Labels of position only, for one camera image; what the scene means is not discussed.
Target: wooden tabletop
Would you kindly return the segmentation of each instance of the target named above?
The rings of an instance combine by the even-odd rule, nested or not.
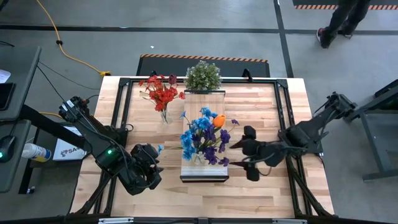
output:
[[[104,125],[111,123],[116,92],[120,77],[104,77],[95,117]],[[311,118],[304,81],[301,78],[288,78],[290,99],[295,122]],[[178,87],[183,91],[184,85]],[[227,120],[236,119],[240,126],[231,134],[229,145],[237,142],[243,134],[243,126],[251,125],[257,130],[260,141],[275,141],[279,127],[274,87],[269,84],[223,84],[226,90],[225,115]],[[137,143],[151,143],[154,147],[163,144],[165,149],[159,156],[161,183],[155,190],[146,189],[135,196],[129,195],[121,183],[116,184],[112,216],[130,217],[211,217],[211,218],[292,218],[292,198],[285,162],[281,162],[267,177],[258,182],[246,179],[245,171],[236,166],[228,166],[229,180],[224,183],[182,183],[180,180],[181,149],[179,136],[183,121],[179,119],[184,109],[183,100],[173,100],[168,106],[174,119],[172,124],[164,125],[154,105],[142,99],[139,91],[144,87],[134,85],[127,123],[134,126],[129,133],[126,150],[130,151]],[[280,91],[285,110],[285,100]],[[124,108],[126,91],[121,100],[118,124]],[[226,122],[225,128],[232,127]],[[244,155],[239,149],[227,149],[231,161],[240,161]],[[328,184],[322,163],[314,155],[303,156],[307,184],[314,196],[333,213]],[[260,171],[266,173],[268,167],[258,164]],[[71,212],[77,211],[97,187],[101,170],[92,157],[83,161],[76,187]],[[302,193],[298,190],[300,208],[304,211]],[[103,207],[107,193],[104,194]]]

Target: person's leg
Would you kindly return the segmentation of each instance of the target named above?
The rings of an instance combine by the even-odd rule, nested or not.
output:
[[[325,28],[326,35],[336,35],[353,8],[363,0],[339,0],[338,8],[333,13],[330,24]]]
[[[328,48],[335,39],[338,29],[346,20],[349,12],[354,8],[358,1],[363,0],[339,0],[338,8],[333,13],[330,24],[326,28],[320,28],[317,31],[317,38],[323,48]]]
[[[359,0],[353,10],[349,13],[348,19],[341,26],[341,34],[352,35],[356,26],[361,22],[366,13],[368,13],[371,0]]]

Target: white paper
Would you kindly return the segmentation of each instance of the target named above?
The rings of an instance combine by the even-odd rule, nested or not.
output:
[[[64,128],[69,131],[81,136],[80,132],[75,127],[64,126]],[[54,150],[54,161],[69,161],[69,160],[79,160],[82,159],[86,155],[86,151],[71,145],[64,140],[58,139],[57,145]]]
[[[5,83],[11,76],[11,73],[0,69],[0,83]]]

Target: black pants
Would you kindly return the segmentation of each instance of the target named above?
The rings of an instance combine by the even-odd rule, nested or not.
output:
[[[352,34],[359,22],[365,18],[370,1],[371,0],[339,0],[338,9],[333,13],[330,25],[325,28],[325,34],[336,35],[340,27],[342,27],[345,34]]]

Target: orange rose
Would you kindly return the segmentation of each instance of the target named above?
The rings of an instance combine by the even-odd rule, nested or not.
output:
[[[224,123],[225,123],[225,115],[223,114],[220,114],[215,119],[213,119],[213,125],[216,128],[222,127]]]

